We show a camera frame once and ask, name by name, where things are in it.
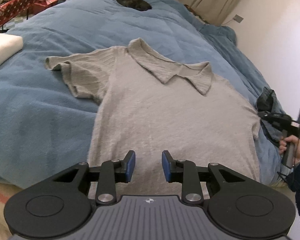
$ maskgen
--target human hand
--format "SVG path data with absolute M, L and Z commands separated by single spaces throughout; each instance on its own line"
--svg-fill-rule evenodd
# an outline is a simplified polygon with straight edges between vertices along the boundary
M 298 149 L 297 149 L 297 152 L 296 152 L 296 156 L 295 156 L 295 160 L 294 163 L 298 163 L 300 162 L 300 142 L 298 142 L 299 139 L 298 137 L 294 136 L 294 135 L 291 135 L 287 138 L 282 138 L 282 140 L 280 140 L 280 146 L 279 146 L 279 154 L 282 155 L 286 149 L 287 149 L 287 142 L 291 142 L 291 147 L 293 147 L 294 145 L 297 145 L 298 144 Z

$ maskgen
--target cable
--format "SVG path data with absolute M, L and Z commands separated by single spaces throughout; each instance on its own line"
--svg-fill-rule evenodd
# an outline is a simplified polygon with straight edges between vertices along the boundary
M 228 21 L 228 22 L 226 22 L 226 23 L 224 23 L 223 25 L 221 25 L 221 26 L 224 26 L 224 25 L 226 25 L 226 24 L 228 24 L 229 22 L 231 22 L 233 19 L 231 19 L 230 21 Z
M 293 186 L 294 184 L 294 174 L 295 174 L 295 166 L 296 166 L 296 155 L 297 155 L 297 151 L 298 151 L 298 147 L 299 147 L 299 142 L 300 142 L 300 138 L 298 138 L 298 141 L 297 141 L 297 144 L 296 144 L 296 147 L 293 151 L 293 156 L 294 156 L 294 160 L 293 160 L 293 173 L 292 173 L 292 183 L 291 183 L 291 187 Z

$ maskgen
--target blue gripper pad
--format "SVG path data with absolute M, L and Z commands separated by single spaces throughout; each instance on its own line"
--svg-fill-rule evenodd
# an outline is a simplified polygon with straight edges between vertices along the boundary
M 164 154 L 164 152 L 162 152 L 162 168 L 163 168 L 166 181 L 170 182 L 171 181 L 170 163 L 166 155 Z
M 134 152 L 127 163 L 127 172 L 126 172 L 126 181 L 130 182 L 134 170 L 134 166 L 136 165 L 136 153 Z

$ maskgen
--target bed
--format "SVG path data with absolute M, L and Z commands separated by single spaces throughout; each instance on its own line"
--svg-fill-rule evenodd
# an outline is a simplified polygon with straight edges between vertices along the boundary
M 20 188 L 87 161 L 98 106 L 74 98 L 61 73 L 44 68 L 48 56 L 127 46 L 142 38 L 174 61 L 209 61 L 253 106 L 268 87 L 237 49 L 232 29 L 205 25 L 175 0 L 146 1 L 153 9 L 138 12 L 115 0 L 67 0 L 9 31 L 23 37 L 24 48 L 0 66 L 0 212 Z M 279 103 L 276 107 L 283 112 Z M 259 180 L 273 185 L 284 168 L 262 129 L 258 135 Z M 8 233 L 0 218 L 3 239 Z

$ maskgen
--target gray polo shirt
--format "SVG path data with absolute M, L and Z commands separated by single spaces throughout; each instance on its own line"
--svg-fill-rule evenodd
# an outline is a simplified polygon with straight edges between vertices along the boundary
M 257 112 L 228 80 L 211 71 L 209 62 L 174 62 L 139 38 L 128 47 L 49 57 L 46 63 L 62 71 L 74 96 L 102 102 L 90 165 L 135 150 L 132 182 L 118 185 L 119 194 L 179 194 L 181 185 L 165 182 L 163 150 L 197 166 L 218 162 L 259 181 Z

